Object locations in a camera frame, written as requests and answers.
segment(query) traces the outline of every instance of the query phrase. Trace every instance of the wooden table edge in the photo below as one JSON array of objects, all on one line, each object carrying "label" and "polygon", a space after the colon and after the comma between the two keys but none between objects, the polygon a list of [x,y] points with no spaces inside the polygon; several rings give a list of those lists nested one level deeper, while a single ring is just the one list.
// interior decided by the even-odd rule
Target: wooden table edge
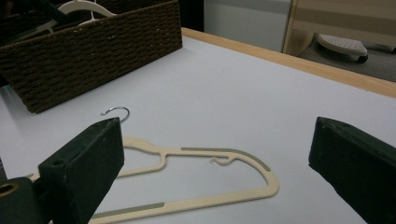
[{"label": "wooden table edge", "polygon": [[298,69],[306,73],[325,77],[327,79],[344,83],[365,91],[374,92],[384,96],[396,98],[396,83],[383,79],[368,77],[362,74],[350,72],[344,69],[331,67],[329,65],[310,62],[305,59],[293,57],[287,54],[255,47],[249,44],[237,42],[231,39],[210,35],[187,28],[181,28],[182,34],[208,44],[222,48],[235,50],[247,55],[264,59],[269,62],[285,65],[290,68]]}]

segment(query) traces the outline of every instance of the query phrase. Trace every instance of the beige hanger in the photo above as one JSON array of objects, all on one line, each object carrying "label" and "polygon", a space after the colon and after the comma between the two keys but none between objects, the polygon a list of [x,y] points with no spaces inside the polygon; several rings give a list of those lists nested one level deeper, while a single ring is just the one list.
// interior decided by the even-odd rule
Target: beige hanger
[{"label": "beige hanger", "polygon": [[123,137],[122,141],[125,147],[135,148],[150,154],[159,154],[161,161],[156,166],[120,172],[119,177],[139,175],[161,170],[166,165],[167,156],[197,156],[211,157],[212,161],[215,161],[220,165],[227,165],[235,160],[243,161],[260,172],[262,177],[265,179],[267,186],[258,189],[239,190],[201,198],[193,198],[170,203],[155,203],[117,211],[104,212],[93,215],[92,220],[90,221],[91,224],[119,222],[227,203],[239,203],[268,198],[276,195],[279,190],[279,183],[270,168],[258,158],[243,151],[228,148],[156,147],[145,140],[134,137]]},{"label": "beige hanger", "polygon": [[[86,1],[86,0],[73,0],[73,1],[67,2],[67,3],[61,5],[58,8],[58,10],[60,10],[64,14],[69,14],[70,12],[80,11],[80,10],[89,10],[89,11],[94,11],[99,14],[102,14],[106,17],[112,17],[112,16],[116,15],[114,13],[109,12],[104,7],[102,7],[96,3]],[[53,33],[52,27],[54,27],[56,24],[58,24],[57,21],[51,20],[43,25],[37,26],[33,30],[24,32],[22,34],[19,34],[19,35],[13,37],[11,40],[9,40],[7,42],[7,44],[22,41],[30,36],[38,35],[44,31],[49,31],[52,34]]]}]

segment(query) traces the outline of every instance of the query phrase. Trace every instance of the woven basket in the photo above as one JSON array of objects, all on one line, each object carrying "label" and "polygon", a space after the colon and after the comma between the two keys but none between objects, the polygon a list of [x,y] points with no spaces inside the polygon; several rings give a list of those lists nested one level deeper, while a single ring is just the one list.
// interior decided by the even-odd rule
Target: woven basket
[{"label": "woven basket", "polygon": [[[177,0],[97,3],[118,15],[0,48],[0,74],[30,112],[40,113],[182,47]],[[0,22],[0,39],[46,21],[35,13],[11,17]]]}]

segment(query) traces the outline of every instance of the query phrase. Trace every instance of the metal hook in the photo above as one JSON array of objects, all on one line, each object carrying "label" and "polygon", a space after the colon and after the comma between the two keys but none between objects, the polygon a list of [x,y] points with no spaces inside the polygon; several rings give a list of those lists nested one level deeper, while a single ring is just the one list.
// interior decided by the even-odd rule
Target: metal hook
[{"label": "metal hook", "polygon": [[124,110],[126,110],[126,112],[127,112],[126,117],[125,117],[124,119],[122,119],[122,120],[120,121],[120,123],[123,123],[125,120],[127,120],[127,119],[129,118],[129,114],[130,114],[130,113],[129,113],[129,109],[126,108],[126,107],[124,107],[124,106],[116,106],[116,107],[113,107],[113,108],[109,108],[107,111],[102,112],[100,115],[104,116],[104,115],[108,114],[110,111],[115,110],[115,109],[124,109]]}]

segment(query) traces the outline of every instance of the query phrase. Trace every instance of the white tabletop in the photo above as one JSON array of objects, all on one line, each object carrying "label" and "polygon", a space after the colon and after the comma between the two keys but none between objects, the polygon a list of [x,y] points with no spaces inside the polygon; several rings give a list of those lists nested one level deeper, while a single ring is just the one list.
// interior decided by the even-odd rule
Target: white tabletop
[{"label": "white tabletop", "polygon": [[[230,147],[269,165],[280,183],[269,199],[130,223],[364,223],[308,166],[317,117],[338,119],[396,146],[396,100],[276,63],[183,37],[183,49],[41,114],[10,87],[0,89],[0,157],[7,177],[37,165],[96,121],[124,116],[124,136],[161,147]],[[126,151],[123,169],[158,158]],[[254,188],[259,174],[242,162],[171,157],[155,174],[118,179],[98,211]]]}]

